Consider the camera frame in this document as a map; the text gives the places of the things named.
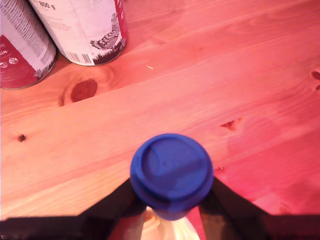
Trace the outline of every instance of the black object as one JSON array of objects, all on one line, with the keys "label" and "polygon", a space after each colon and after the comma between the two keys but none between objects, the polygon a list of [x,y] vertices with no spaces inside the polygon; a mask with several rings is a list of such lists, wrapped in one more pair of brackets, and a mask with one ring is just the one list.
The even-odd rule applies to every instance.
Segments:
[{"label": "black object", "polygon": [[[274,216],[215,178],[199,204],[207,240],[320,240],[320,215]],[[130,180],[78,216],[1,221],[3,240],[139,240],[146,205]]]}]

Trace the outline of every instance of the can label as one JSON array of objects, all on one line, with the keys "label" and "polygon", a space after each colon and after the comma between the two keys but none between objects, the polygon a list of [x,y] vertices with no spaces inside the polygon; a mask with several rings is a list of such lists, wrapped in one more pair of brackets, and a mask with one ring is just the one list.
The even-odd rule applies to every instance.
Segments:
[{"label": "can label", "polygon": [[1,1],[1,88],[40,81],[54,65],[56,47],[28,2]]},{"label": "can label", "polygon": [[60,52],[85,66],[107,63],[124,49],[121,0],[29,0]]}]

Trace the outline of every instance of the wooden table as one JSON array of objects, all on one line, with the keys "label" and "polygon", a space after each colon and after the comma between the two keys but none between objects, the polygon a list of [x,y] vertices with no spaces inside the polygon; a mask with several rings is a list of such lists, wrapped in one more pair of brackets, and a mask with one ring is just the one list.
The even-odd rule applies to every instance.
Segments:
[{"label": "wooden table", "polygon": [[319,1],[125,10],[129,43],[113,62],[59,55],[41,83],[1,90],[2,219],[80,213],[167,132],[200,142],[215,175],[269,213],[320,213]]}]

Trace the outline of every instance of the blue lid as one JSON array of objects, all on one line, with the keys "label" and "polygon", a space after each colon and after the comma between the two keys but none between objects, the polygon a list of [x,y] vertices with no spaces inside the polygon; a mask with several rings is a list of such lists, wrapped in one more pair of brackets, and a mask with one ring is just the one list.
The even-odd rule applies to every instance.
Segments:
[{"label": "blue lid", "polygon": [[150,207],[169,212],[196,206],[208,194],[213,179],[205,149],[195,140],[173,133],[145,142],[130,168],[135,193]]}]

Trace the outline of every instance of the bird illustration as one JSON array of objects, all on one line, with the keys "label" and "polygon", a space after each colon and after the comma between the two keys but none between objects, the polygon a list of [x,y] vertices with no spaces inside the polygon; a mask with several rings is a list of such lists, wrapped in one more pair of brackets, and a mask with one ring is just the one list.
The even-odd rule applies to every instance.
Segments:
[{"label": "bird illustration", "polygon": [[103,38],[98,41],[96,40],[90,41],[93,47],[99,50],[113,49],[120,33],[120,26],[118,22],[117,13],[112,14],[111,24],[112,24],[111,32],[104,35]]}]

